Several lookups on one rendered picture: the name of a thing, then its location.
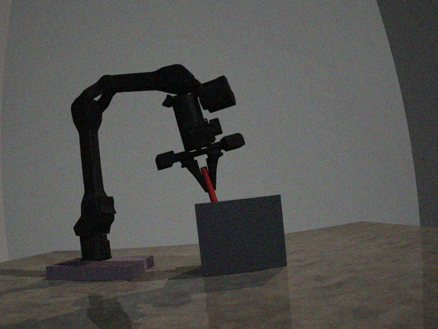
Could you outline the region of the red peg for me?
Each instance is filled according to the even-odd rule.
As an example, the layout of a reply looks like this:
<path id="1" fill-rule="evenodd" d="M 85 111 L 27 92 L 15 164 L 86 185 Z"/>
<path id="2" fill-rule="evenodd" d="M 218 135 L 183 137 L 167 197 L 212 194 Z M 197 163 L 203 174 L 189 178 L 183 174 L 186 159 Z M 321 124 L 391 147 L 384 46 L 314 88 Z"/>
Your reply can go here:
<path id="1" fill-rule="evenodd" d="M 213 185 L 212 185 L 212 182 L 211 182 L 210 175 L 209 175 L 207 167 L 206 166 L 202 167 L 200 170 L 202 172 L 204 181 L 206 183 L 211 203 L 212 202 L 218 202 L 217 198 L 216 198 L 216 195 L 215 195 L 215 191 L 214 191 L 214 188 L 213 188 Z"/>

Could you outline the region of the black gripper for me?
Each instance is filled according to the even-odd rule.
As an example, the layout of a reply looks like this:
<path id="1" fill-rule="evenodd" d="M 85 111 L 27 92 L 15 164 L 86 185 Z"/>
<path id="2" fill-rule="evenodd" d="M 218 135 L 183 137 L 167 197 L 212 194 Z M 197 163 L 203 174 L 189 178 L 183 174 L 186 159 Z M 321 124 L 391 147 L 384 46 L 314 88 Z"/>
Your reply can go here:
<path id="1" fill-rule="evenodd" d="M 201 185 L 203 190 L 207 193 L 208 189 L 206 183 L 199 169 L 197 159 L 194 160 L 194 157 L 207 154 L 208 156 L 208 158 L 206 159 L 207 167 L 213 188 L 214 190 L 216 190 L 217 163 L 218 163 L 218 159 L 223 155 L 223 152 L 221 153 L 221 150 L 227 152 L 234 149 L 238 149 L 243 145 L 245 145 L 245 140 L 241 133 L 235 133 L 228 136 L 224 136 L 219 142 L 210 143 L 210 144 L 206 143 L 200 145 L 197 148 L 191 148 L 190 143 L 187 144 L 186 141 L 186 131 L 188 129 L 197 127 L 202 124 L 205 124 L 205 120 L 203 119 L 203 116 L 195 116 L 195 117 L 187 118 L 177 123 L 185 151 L 174 154 L 174 151 L 172 150 L 169 152 L 158 154 L 155 158 L 155 161 L 158 171 L 162 169 L 170 168 L 175 162 L 180 161 L 181 168 L 187 168 L 190 171 L 190 173 L 196 178 L 196 180 Z M 189 152 L 189 151 L 193 151 L 193 152 Z"/>

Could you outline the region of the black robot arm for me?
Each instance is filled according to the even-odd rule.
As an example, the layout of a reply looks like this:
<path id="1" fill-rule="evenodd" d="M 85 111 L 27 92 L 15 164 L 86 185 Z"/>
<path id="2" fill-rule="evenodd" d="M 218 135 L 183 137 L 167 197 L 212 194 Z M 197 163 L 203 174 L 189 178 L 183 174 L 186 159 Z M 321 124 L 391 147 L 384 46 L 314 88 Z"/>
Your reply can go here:
<path id="1" fill-rule="evenodd" d="M 105 261 L 112 258 L 107 233 L 110 233 L 117 212 L 113 197 L 107 196 L 103 187 L 98 139 L 102 113 L 115 93 L 145 90 L 176 94 L 174 97 L 167 95 L 162 105 L 173 107 L 177 123 L 203 116 L 200 103 L 202 109 L 208 109 L 210 113 L 236 105 L 225 76 L 200 83 L 181 64 L 165 66 L 153 72 L 103 75 L 86 88 L 71 104 L 72 119 L 80 137 L 84 183 L 81 216 L 74 226 L 75 235 L 80 236 L 80 261 Z M 99 100 L 94 100 L 99 95 Z M 218 118 L 209 120 L 209 123 L 206 118 L 204 120 L 205 124 L 186 131 L 186 141 L 191 148 L 213 143 L 215 136 L 223 133 Z"/>

